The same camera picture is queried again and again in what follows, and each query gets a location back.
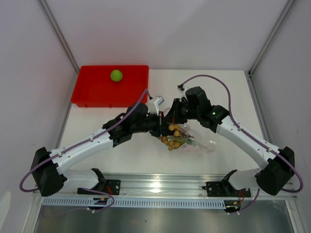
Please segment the yellow longan bunch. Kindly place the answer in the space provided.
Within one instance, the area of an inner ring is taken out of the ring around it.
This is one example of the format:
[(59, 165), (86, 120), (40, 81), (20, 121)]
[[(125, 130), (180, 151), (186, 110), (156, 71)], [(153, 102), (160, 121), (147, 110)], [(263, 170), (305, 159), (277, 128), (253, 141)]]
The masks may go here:
[(160, 140), (169, 151), (176, 150), (186, 143), (187, 135), (180, 125), (170, 124), (168, 130), (170, 135), (161, 136), (158, 140)]

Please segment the clear pink-dotted zip bag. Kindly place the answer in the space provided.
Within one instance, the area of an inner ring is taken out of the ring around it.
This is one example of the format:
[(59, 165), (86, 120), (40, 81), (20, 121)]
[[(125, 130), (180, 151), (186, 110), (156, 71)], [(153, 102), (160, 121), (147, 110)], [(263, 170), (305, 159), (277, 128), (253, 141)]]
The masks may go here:
[(216, 142), (205, 140), (201, 134), (192, 130), (187, 123), (170, 124), (168, 129), (173, 134), (158, 139), (168, 147), (169, 151), (177, 150), (179, 153), (208, 154), (216, 150)]

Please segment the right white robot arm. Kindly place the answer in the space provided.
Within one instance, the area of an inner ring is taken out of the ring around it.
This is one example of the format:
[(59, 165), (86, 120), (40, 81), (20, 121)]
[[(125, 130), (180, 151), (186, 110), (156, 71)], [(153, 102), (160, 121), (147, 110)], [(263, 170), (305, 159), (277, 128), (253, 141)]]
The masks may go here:
[(212, 105), (200, 87), (190, 88), (183, 97), (174, 99), (165, 115), (168, 123), (184, 124), (197, 120), (201, 126), (228, 139), (258, 165), (251, 170), (232, 170), (222, 180), (222, 191), (233, 196), (244, 188), (259, 188), (275, 196), (294, 175), (294, 152), (285, 147), (280, 149), (247, 128), (235, 122), (230, 112), (220, 105)]

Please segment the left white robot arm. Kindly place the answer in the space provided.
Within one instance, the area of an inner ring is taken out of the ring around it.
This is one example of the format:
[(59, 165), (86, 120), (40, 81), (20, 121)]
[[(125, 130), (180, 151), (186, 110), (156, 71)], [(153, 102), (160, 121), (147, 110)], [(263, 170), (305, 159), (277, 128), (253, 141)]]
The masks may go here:
[(51, 151), (42, 147), (35, 152), (31, 165), (37, 189), (43, 197), (56, 194), (65, 187), (78, 191), (87, 188), (100, 194), (105, 190), (105, 180), (99, 169), (79, 174), (71, 168), (98, 152), (131, 140), (135, 133), (150, 133), (154, 137), (168, 135), (168, 125), (162, 112), (151, 113), (146, 104), (140, 103), (75, 144)]

